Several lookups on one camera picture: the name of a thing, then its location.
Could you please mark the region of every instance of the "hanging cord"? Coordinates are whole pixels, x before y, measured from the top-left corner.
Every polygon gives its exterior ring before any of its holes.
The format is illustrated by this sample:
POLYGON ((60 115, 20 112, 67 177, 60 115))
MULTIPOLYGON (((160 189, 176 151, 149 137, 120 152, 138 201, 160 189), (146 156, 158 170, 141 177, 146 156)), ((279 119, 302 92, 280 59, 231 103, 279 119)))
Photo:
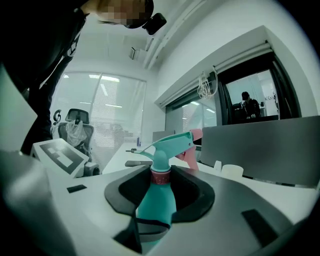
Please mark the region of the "hanging cord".
POLYGON ((199 76, 199 79, 198 79, 199 86, 198 86, 197 92, 200 95, 201 99, 210 99, 218 91, 218 75, 217 75, 217 71, 214 66, 213 66, 213 72, 214 72, 215 81, 216 81, 216 86, 215 86, 215 90, 214 90, 213 94, 211 94, 209 81, 205 75, 205 72, 202 72, 202 74, 199 76))

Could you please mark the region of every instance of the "desk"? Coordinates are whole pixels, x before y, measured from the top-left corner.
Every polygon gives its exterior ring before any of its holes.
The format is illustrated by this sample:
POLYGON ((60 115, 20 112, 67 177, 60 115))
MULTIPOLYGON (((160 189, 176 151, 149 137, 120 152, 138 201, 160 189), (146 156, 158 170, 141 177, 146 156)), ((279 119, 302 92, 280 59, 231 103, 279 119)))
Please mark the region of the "desk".
MULTIPOLYGON (((128 169, 130 167, 125 167, 125 163, 128 160, 150 161, 150 159, 144 155, 126 152, 126 150, 130 150, 131 148, 143 150, 147 146, 149 145, 143 144, 138 148, 135 143, 124 143, 112 157, 102 173, 108 174, 128 169)), ((147 152, 153 154, 155 149, 153 147, 149 148, 147 152)), ((186 162, 175 157, 169 160, 169 164, 187 168, 189 167, 186 162)), ((228 177, 223 176, 221 172, 214 170, 212 167, 201 163, 198 163, 198 166, 201 172, 229 179, 228 177)), ((310 214, 319 196, 319 191, 313 188, 276 185, 244 177, 234 179, 234 181, 247 186, 259 196, 267 200, 270 204, 281 211, 293 224, 296 224, 310 214)))

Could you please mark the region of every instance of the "paper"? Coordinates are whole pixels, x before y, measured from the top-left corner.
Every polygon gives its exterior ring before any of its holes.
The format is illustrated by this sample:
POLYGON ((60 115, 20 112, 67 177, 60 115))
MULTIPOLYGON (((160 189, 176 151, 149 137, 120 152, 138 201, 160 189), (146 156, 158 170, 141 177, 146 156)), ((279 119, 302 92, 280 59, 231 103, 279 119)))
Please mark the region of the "paper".
POLYGON ((0 64, 0 150, 20 151, 37 114, 0 64))

